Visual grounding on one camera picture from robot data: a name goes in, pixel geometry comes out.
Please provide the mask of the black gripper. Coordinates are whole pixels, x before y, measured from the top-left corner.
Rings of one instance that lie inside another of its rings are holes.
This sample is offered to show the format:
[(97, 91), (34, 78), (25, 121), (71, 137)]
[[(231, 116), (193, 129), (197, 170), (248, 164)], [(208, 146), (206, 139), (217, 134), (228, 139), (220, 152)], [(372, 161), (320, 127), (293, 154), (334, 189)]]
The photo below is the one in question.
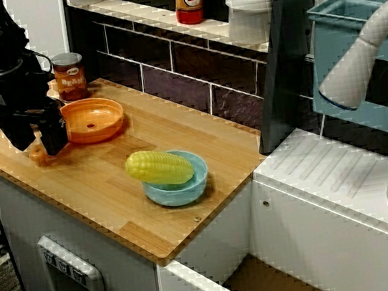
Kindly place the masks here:
[(49, 80), (13, 83), (0, 89), (0, 129), (19, 151), (25, 151), (35, 134), (28, 122), (40, 120), (41, 142), (48, 155), (56, 155), (68, 143), (59, 101), (47, 96)]

